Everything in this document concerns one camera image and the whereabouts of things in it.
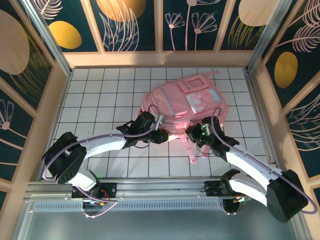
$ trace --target purple cable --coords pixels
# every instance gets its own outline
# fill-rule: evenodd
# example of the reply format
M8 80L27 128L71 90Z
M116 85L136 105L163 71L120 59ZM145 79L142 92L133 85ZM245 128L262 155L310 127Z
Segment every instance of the purple cable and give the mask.
M100 217L101 215L105 214L106 212L108 212L110 209L112 209L115 205L118 204L118 201L117 200L104 200L104 199L100 199L100 198L96 198L88 193L86 193L82 188L78 187L78 186L75 186L83 195L87 196L88 198L90 199L93 199L93 200L96 200L96 201L99 201L99 202L102 202L102 203L114 203L112 204L110 207L108 207L106 210L96 214L96 215L93 215L93 216L90 216L88 214L85 214L88 218L96 218L96 217Z
M286 179L285 177L283 177L282 175L280 175L279 173L273 171L270 167L265 166L263 163L261 163L258 159L256 159L254 156L251 156L249 154L247 154L244 151L241 151L233 146L231 146L230 144L228 144L227 142L225 142L217 133L216 129L214 128L214 116L216 111L219 110L218 116L220 116L222 109L220 107L217 107L211 116L211 127L212 130L214 132L214 135L224 144L226 145L228 148L242 154L245 157L248 157L249 159L251 159L252 161L254 161L256 164L260 165L261 167L263 167L264 169L266 169L267 171L269 171L270 173L276 175L278 178L281 178L283 181L285 181L287 184L289 184L291 187L293 187L295 190L297 190L300 194L302 194L313 206L313 211L303 211L301 210L301 213L303 214L309 214L309 215L313 215L316 214L318 209L317 209L317 205L315 204L315 202L307 195L305 194L304 191L302 191L299 187L297 187L295 184L293 184L291 181L289 181L288 179Z
M141 133L141 134L136 134L136 135L128 135L128 134L103 134L103 135L99 135L99 136L92 136L92 137L88 137L86 139L83 139L83 140L80 140L80 141L76 141L74 143L71 143L69 144L68 146L66 146L65 148L63 148L62 150L60 150L44 167L44 170L43 170L43 173L42 173L42 178L45 179L45 180L51 180L51 179L54 179L55 177L47 177L46 174L47 174L47 171L49 169L49 167L51 166L51 164L61 155L63 154L66 150L68 150L69 148L72 148L73 146L75 145L78 145L78 144L83 144L83 143L88 143L88 142L91 142L92 140L97 140L97 139L103 139L103 138L112 138L112 137L122 137L122 138L139 138L139 137L142 137L144 135L147 135L149 133L151 133L158 125L159 121L160 121L160 111L159 111L159 108L154 105L154 104L151 104L149 107L148 107L148 112L150 112L150 108L151 107L155 107L157 109L157 119L155 121L155 124L152 126L152 128L150 128L148 131L144 132L144 133Z

